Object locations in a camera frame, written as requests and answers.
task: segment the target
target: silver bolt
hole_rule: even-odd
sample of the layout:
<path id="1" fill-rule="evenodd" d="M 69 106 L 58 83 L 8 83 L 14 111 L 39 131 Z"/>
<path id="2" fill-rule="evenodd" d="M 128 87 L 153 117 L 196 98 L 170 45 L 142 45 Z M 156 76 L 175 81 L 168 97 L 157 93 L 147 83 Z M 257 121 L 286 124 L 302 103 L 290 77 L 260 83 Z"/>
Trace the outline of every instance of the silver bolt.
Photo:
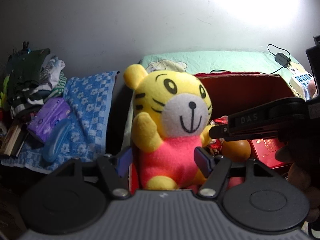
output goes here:
<path id="1" fill-rule="evenodd" d="M 199 194 L 204 197 L 213 197 L 216 191 L 212 188 L 203 188 L 199 191 Z"/>
<path id="2" fill-rule="evenodd" d="M 116 197 L 126 197 L 129 195 L 129 191 L 125 188 L 116 188 L 112 191 L 112 194 Z"/>

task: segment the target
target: green striped cloth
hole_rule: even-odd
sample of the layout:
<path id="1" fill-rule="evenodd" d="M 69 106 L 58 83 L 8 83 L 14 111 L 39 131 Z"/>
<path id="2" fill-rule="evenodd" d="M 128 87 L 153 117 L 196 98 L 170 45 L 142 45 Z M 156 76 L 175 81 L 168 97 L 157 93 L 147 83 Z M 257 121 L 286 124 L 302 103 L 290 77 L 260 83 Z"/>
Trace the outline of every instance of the green striped cloth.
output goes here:
<path id="1" fill-rule="evenodd" d="M 58 84 L 52 89 L 51 94 L 46 99 L 44 99 L 43 102 L 45 103 L 46 101 L 48 101 L 49 98 L 56 98 L 59 95 L 61 95 L 64 91 L 66 83 L 67 83 L 67 78 L 64 76 L 64 73 L 61 71 L 59 75 Z"/>

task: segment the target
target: toy's pink body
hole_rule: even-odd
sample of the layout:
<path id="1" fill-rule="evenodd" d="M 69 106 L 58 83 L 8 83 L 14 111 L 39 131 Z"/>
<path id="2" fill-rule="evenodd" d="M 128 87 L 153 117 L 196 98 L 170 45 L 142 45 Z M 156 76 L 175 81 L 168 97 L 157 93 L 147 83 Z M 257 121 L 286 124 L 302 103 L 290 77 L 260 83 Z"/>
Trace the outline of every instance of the toy's pink body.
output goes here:
<path id="1" fill-rule="evenodd" d="M 194 161 L 194 150 L 198 146 L 201 146 L 199 136 L 166 138 L 154 152 L 141 153 L 142 187 L 154 176 L 170 177 L 179 187 L 189 186 L 199 169 Z"/>

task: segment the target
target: white power strip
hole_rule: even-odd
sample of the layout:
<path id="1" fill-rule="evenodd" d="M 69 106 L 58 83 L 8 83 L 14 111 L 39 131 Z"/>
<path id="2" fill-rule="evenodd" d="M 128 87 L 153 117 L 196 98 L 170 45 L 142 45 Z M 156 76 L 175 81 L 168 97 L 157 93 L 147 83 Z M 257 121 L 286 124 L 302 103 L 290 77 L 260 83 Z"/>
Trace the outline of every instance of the white power strip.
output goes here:
<path id="1" fill-rule="evenodd" d="M 308 95 L 306 96 L 306 92 L 308 92 L 308 84 L 312 80 L 313 76 L 310 73 L 305 72 L 293 75 L 289 81 L 289 84 L 299 95 L 299 97 L 302 97 L 303 99 L 307 100 Z"/>

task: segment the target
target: tiger's arm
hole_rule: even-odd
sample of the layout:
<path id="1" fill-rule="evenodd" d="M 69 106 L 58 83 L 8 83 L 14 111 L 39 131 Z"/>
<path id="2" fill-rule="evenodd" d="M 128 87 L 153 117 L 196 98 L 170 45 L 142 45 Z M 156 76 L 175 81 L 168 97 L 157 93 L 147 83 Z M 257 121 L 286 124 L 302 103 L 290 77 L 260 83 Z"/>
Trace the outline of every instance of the tiger's arm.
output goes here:
<path id="1" fill-rule="evenodd" d="M 209 136 L 209 130 L 211 129 L 211 127 L 213 127 L 214 125 L 207 125 L 204 130 L 202 131 L 202 133 L 200 134 L 200 138 L 201 138 L 201 144 L 202 147 L 207 146 L 212 139 Z"/>
<path id="2" fill-rule="evenodd" d="M 137 114 L 133 119 L 131 137 L 135 145 L 146 153 L 155 151 L 162 144 L 157 125 L 146 112 Z"/>

